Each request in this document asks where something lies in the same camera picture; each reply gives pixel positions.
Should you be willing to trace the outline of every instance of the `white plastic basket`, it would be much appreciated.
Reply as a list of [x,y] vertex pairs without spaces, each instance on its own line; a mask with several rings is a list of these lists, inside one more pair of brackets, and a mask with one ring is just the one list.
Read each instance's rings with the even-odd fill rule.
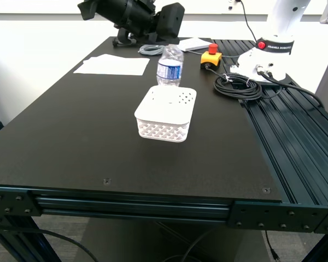
[[135,112],[139,135],[171,142],[185,141],[196,96],[192,88],[151,87]]

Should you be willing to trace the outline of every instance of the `bottle label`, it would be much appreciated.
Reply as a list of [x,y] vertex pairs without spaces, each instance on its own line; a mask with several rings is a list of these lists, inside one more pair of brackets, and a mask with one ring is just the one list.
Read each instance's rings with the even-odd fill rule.
[[170,66],[158,63],[157,76],[165,79],[180,79],[181,69],[180,65]]

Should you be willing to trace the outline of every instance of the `sheet of paper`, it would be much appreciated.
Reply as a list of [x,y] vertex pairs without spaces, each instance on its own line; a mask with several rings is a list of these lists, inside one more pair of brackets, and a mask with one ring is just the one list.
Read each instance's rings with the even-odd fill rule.
[[112,55],[91,57],[85,60],[75,74],[143,75],[148,58],[123,58]]

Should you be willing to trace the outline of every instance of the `red button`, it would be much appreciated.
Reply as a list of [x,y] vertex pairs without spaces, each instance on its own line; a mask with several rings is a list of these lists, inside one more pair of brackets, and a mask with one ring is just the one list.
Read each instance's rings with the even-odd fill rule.
[[260,48],[260,49],[264,49],[266,47],[266,44],[264,42],[259,42],[257,44],[257,46]]
[[209,54],[214,55],[218,52],[218,45],[217,44],[210,44],[209,45]]

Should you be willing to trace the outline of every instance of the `black tabletop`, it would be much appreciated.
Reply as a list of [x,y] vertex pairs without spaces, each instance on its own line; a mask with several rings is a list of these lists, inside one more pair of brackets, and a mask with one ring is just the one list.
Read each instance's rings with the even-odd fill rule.
[[[87,58],[137,51],[109,38]],[[246,113],[213,91],[199,55],[185,54],[181,81],[197,91],[187,140],[139,136],[134,112],[158,59],[143,76],[73,74],[76,65],[0,131],[0,185],[280,201]]]

